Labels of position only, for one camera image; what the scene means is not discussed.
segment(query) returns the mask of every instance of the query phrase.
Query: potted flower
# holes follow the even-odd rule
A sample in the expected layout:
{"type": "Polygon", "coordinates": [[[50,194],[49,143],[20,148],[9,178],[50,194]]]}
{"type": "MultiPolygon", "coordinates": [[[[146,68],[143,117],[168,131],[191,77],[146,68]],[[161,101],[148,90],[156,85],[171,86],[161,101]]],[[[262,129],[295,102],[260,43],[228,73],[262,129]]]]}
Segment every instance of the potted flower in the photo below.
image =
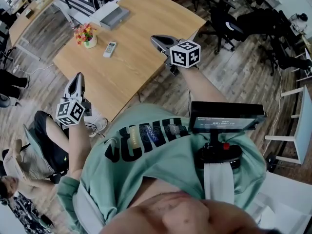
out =
{"type": "Polygon", "coordinates": [[[79,28],[75,30],[77,44],[81,45],[81,43],[83,42],[83,45],[87,49],[93,48],[98,42],[97,36],[94,35],[94,31],[96,30],[92,28],[89,23],[85,23],[79,26],[79,28]]]}

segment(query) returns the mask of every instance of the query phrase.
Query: screen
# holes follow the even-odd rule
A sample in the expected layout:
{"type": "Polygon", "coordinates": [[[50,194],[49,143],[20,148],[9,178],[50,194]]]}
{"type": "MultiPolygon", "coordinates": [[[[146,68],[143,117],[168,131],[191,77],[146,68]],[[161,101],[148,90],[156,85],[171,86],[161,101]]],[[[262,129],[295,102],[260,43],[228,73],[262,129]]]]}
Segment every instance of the screen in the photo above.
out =
{"type": "Polygon", "coordinates": [[[194,128],[197,129],[244,129],[254,118],[210,118],[197,117],[194,128]]]}

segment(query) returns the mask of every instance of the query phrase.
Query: flower pot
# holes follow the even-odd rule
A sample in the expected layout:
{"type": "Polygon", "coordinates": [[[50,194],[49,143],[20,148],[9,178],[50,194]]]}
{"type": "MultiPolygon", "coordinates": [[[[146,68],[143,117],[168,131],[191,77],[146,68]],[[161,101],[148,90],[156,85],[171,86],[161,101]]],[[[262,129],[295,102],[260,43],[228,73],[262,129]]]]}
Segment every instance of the flower pot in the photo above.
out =
{"type": "Polygon", "coordinates": [[[83,45],[87,48],[93,48],[98,42],[97,36],[93,35],[92,39],[90,41],[84,41],[83,45]]]}

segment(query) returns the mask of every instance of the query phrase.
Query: red button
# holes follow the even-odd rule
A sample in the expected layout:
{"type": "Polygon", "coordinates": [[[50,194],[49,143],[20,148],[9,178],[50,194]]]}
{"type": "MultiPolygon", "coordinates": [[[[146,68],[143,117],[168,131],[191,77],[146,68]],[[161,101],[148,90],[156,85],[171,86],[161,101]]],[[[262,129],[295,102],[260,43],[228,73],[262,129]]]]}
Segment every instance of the red button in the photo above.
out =
{"type": "Polygon", "coordinates": [[[230,149],[230,144],[229,143],[224,143],[223,144],[223,149],[224,150],[229,150],[230,149]]]}

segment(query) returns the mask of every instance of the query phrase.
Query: remote control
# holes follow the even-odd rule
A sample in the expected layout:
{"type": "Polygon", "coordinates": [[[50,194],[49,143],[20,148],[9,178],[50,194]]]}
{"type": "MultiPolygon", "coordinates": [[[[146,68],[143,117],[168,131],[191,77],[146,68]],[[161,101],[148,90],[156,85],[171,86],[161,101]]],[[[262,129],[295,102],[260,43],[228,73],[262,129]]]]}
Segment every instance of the remote control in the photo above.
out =
{"type": "Polygon", "coordinates": [[[116,42],[110,41],[109,44],[107,45],[106,49],[105,49],[103,56],[104,57],[111,57],[116,45],[117,45],[116,42]]]}

